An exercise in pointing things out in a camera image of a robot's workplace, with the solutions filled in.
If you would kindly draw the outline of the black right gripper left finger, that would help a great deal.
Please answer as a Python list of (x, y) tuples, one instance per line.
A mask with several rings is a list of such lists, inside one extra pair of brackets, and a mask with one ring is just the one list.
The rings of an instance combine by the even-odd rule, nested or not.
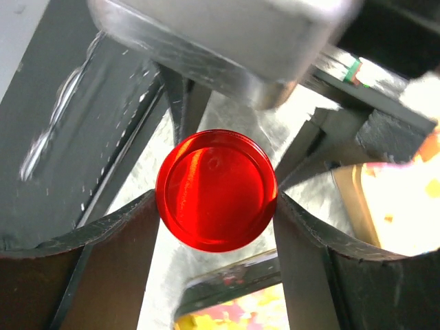
[(148, 191), (30, 250), (1, 253), (2, 329), (135, 329), (160, 217)]

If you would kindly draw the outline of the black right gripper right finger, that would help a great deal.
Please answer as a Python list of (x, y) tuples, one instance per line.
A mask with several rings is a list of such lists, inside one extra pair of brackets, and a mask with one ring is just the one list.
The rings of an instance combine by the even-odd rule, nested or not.
[(439, 253), (355, 239), (280, 194), (274, 234), (292, 329), (438, 329)]

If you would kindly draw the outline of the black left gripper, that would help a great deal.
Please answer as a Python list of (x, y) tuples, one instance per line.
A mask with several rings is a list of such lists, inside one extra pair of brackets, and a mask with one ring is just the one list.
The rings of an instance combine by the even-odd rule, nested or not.
[[(405, 80), (439, 66), (438, 1), (365, 1), (337, 48)], [(378, 91), (371, 82), (342, 82), (315, 69), (305, 86), (341, 108), (317, 107), (276, 167), (280, 189), (362, 162), (409, 162), (433, 120)]]

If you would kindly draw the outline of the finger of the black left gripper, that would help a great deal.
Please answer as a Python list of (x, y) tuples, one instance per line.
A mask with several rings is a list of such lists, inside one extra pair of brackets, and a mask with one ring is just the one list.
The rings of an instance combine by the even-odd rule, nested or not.
[(174, 145), (197, 132), (212, 90), (158, 65), (160, 80), (166, 91), (173, 121)]

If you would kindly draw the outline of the red jar lid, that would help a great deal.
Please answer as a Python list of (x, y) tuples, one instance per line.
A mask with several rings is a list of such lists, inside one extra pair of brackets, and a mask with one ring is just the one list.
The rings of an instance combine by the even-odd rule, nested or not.
[(166, 156), (155, 194), (159, 215), (176, 239), (204, 252), (230, 252), (266, 229), (278, 183), (256, 142), (213, 129), (187, 137)]

